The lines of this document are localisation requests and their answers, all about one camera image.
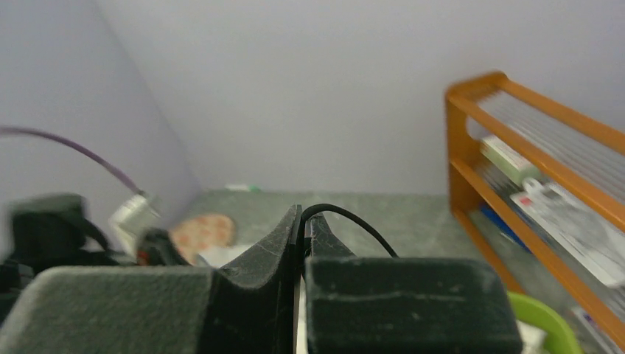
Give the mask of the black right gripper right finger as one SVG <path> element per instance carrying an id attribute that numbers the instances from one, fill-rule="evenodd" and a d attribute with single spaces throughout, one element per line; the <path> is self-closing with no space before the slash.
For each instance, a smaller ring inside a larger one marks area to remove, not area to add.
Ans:
<path id="1" fill-rule="evenodd" d="M 520 353 L 506 289 L 461 258 L 358 257 L 316 216 L 304 229 L 309 353 Z"/>

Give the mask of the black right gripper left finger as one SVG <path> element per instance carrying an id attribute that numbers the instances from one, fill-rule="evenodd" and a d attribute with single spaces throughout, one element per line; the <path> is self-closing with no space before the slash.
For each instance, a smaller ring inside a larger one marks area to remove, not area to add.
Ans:
<path id="1" fill-rule="evenodd" d="M 1 326 L 3 353 L 294 353 L 302 208 L 222 268 L 56 267 Z"/>

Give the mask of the orange red bra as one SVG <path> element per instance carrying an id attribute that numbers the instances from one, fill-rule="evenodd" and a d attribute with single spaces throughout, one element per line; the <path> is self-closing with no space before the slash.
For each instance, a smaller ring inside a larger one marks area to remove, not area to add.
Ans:
<path id="1" fill-rule="evenodd" d="M 297 228 L 297 238 L 299 240 L 305 239 L 306 222 L 312 219 L 315 215 L 323 212 L 333 212 L 349 219 L 350 221 L 357 224 L 361 229 L 364 229 L 366 232 L 368 232 L 388 252 L 391 257 L 399 257 L 399 255 L 391 247 L 388 241 L 373 226 L 371 226 L 369 223 L 364 221 L 356 214 L 350 212 L 349 210 L 344 209 L 340 206 L 336 206 L 334 204 L 314 204 L 312 206 L 309 206 L 302 212 Z"/>

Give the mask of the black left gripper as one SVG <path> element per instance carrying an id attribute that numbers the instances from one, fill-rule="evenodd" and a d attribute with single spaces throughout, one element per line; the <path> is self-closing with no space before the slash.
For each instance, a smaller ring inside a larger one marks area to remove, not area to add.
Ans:
<path id="1" fill-rule="evenodd" d="M 60 266 L 187 266 L 165 229 L 156 199 L 139 193 L 109 223 L 121 250 L 87 216 L 85 198 L 72 193 L 15 202 L 8 212 L 13 252 L 1 264 L 1 318 L 41 272 Z"/>

